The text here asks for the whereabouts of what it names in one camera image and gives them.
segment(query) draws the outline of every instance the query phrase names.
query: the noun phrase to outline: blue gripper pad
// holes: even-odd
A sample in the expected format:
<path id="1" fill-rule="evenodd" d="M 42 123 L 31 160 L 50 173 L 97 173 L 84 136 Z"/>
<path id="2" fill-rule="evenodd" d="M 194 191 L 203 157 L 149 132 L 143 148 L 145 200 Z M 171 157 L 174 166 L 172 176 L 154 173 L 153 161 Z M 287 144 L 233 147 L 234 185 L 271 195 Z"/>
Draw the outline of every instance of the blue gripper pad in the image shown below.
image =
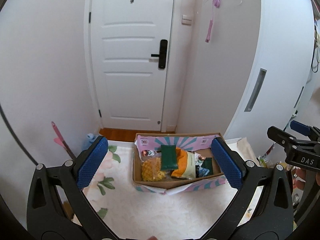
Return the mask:
<path id="1" fill-rule="evenodd" d="M 99 136 L 94 143 L 84 151 L 86 160 L 78 170 L 77 185 L 79 188 L 88 187 L 103 158 L 108 152 L 108 140 Z"/>
<path id="2" fill-rule="evenodd" d="M 309 136 L 310 135 L 310 126 L 305 125 L 303 123 L 297 122 L 297 121 L 292 121 L 290 123 L 290 128 L 304 136 Z"/>
<path id="3" fill-rule="evenodd" d="M 231 151 L 228 145 L 220 137 L 212 140 L 211 152 L 219 164 L 222 172 L 226 176 L 232 188 L 240 189 L 243 183 L 246 169 L 243 165 L 244 160 L 241 156 Z"/>

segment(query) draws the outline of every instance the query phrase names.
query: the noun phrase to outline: green leaf pattern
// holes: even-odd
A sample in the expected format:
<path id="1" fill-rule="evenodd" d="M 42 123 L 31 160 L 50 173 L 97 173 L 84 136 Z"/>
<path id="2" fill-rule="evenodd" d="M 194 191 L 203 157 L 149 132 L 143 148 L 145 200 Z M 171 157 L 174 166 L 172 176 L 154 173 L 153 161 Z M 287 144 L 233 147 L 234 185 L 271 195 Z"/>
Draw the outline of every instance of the green leaf pattern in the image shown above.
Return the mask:
<path id="1" fill-rule="evenodd" d="M 114 160 L 116 160 L 117 162 L 121 162 L 121 159 L 120 159 L 120 156 L 118 155 L 118 154 L 116 154 L 116 153 L 113 153 L 112 154 L 112 158 L 114 159 Z"/>
<path id="2" fill-rule="evenodd" d="M 113 146 L 113 145 L 110 145 L 108 147 L 108 150 L 110 152 L 112 152 L 112 158 L 121 163 L 121 158 L 118 154 L 116 154 L 116 150 L 117 150 L 117 146 Z M 101 195 L 105 195 L 106 194 L 106 191 L 105 191 L 105 188 L 108 188 L 108 189 L 115 189 L 115 186 L 112 185 L 111 182 L 115 181 L 112 177 L 104 177 L 104 179 L 102 181 L 98 181 L 97 183 L 97 186 L 101 192 Z M 99 217 L 101 217 L 101 219 L 104 219 L 105 216 L 107 215 L 107 212 L 108 212 L 108 209 L 107 208 L 100 208 L 100 210 L 97 212 L 97 214 L 99 215 Z"/>
<path id="3" fill-rule="evenodd" d="M 115 153 L 117 150 L 117 146 L 109 145 L 108 150 L 112 153 Z"/>
<path id="4" fill-rule="evenodd" d="M 101 217 L 101 219 L 104 219 L 107 213 L 108 213 L 107 208 L 100 208 L 100 210 L 97 212 L 97 214 L 99 215 L 99 217 Z"/>
<path id="5" fill-rule="evenodd" d="M 102 186 L 98 185 L 98 184 L 97 184 L 97 186 L 98 186 L 98 188 L 100 189 L 101 195 L 104 196 L 104 195 L 106 194 L 104 188 L 103 188 Z"/>

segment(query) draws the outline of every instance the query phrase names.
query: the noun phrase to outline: door handle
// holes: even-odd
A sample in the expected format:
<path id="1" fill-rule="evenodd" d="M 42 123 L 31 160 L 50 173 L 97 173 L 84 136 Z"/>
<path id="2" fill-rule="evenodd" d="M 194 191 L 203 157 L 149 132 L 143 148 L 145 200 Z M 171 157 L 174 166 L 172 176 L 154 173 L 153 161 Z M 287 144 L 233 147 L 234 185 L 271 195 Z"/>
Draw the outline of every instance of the door handle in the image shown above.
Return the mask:
<path id="1" fill-rule="evenodd" d="M 165 69 L 165 64 L 167 61 L 167 49 L 168 49 L 168 41 L 161 40 L 159 54 L 151 54 L 151 57 L 159 58 L 159 64 L 158 64 L 159 69 Z"/>

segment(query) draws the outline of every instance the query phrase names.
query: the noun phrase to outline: bolt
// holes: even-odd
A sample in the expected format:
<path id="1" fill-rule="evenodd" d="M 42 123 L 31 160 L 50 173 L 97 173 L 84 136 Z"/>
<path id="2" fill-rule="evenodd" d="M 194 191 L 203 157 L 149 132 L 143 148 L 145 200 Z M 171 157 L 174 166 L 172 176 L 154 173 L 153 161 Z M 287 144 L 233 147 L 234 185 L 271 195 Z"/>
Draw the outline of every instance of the bolt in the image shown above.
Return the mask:
<path id="1" fill-rule="evenodd" d="M 73 164 L 72 160 L 67 160 L 64 165 L 66 165 L 67 167 L 71 166 Z"/>
<path id="2" fill-rule="evenodd" d="M 36 169 L 37 170 L 41 170 L 43 168 L 43 164 L 38 164 L 37 166 L 36 166 Z"/>
<path id="3" fill-rule="evenodd" d="M 282 171 L 283 170 L 283 166 L 281 164 L 277 164 L 277 169 Z"/>
<path id="4" fill-rule="evenodd" d="M 247 166 L 249 166 L 250 168 L 252 168 L 254 166 L 254 162 L 253 161 L 247 161 L 246 162 Z"/>

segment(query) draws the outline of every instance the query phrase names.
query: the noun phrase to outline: yellow waffle snack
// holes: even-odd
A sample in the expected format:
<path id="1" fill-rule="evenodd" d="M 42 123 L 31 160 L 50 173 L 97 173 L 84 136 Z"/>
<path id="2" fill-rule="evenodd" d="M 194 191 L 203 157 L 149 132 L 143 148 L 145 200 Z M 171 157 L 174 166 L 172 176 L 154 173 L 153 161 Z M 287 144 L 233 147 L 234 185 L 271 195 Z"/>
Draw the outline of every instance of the yellow waffle snack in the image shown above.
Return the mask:
<path id="1" fill-rule="evenodd" d="M 161 171 L 161 159 L 151 158 L 142 164 L 143 181 L 159 181 L 165 178 L 165 172 Z"/>

